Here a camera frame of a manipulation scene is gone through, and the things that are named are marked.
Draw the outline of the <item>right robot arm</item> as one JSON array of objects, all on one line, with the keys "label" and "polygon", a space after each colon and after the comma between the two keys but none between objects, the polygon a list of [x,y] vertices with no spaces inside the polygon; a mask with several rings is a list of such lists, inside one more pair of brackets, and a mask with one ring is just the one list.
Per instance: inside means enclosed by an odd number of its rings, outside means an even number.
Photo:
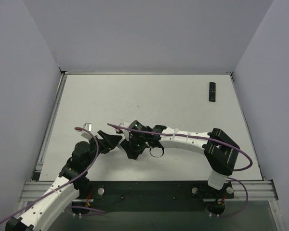
[{"label": "right robot arm", "polygon": [[216,190],[221,190],[227,177],[234,172],[239,146],[221,129],[196,133],[163,125],[151,128],[135,120],[119,124],[116,133],[123,136],[120,146],[129,159],[137,159],[145,149],[156,158],[162,157],[165,149],[202,154],[211,167],[208,185]]}]

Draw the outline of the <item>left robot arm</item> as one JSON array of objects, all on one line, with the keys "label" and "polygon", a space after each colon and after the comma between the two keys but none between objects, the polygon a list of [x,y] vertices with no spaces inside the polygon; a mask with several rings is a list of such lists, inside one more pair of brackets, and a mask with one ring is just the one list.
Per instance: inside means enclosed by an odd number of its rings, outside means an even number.
[{"label": "left robot arm", "polygon": [[78,142],[55,181],[44,195],[28,205],[19,217],[12,216],[5,225],[6,231],[47,231],[63,210],[76,198],[89,193],[88,170],[99,154],[115,149],[122,140],[120,135],[109,135],[98,131],[100,138],[84,128],[76,130],[87,134],[86,141]]}]

